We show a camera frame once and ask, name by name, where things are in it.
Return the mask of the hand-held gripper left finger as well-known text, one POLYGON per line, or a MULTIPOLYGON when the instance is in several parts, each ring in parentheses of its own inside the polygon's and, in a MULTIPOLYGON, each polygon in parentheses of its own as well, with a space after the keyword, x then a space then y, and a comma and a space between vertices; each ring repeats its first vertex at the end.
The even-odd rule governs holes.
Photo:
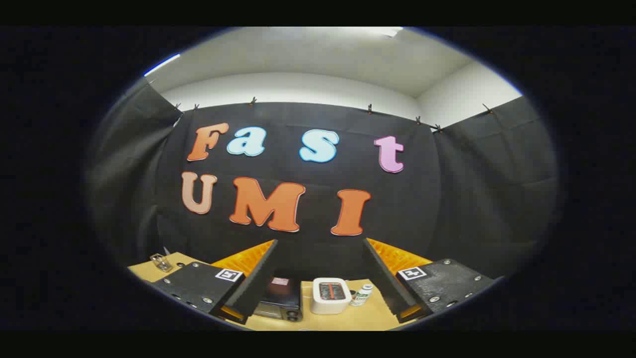
POLYGON ((193 261, 152 287, 202 313, 245 324, 273 278, 278 246, 270 240, 215 265, 193 261))

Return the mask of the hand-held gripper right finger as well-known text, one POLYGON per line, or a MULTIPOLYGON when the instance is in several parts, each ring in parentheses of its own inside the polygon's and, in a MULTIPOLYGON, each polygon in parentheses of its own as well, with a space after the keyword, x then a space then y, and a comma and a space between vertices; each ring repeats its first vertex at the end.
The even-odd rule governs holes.
POLYGON ((430 261, 370 238, 363 252, 370 281, 399 323, 448 310, 497 283, 455 259, 430 261))

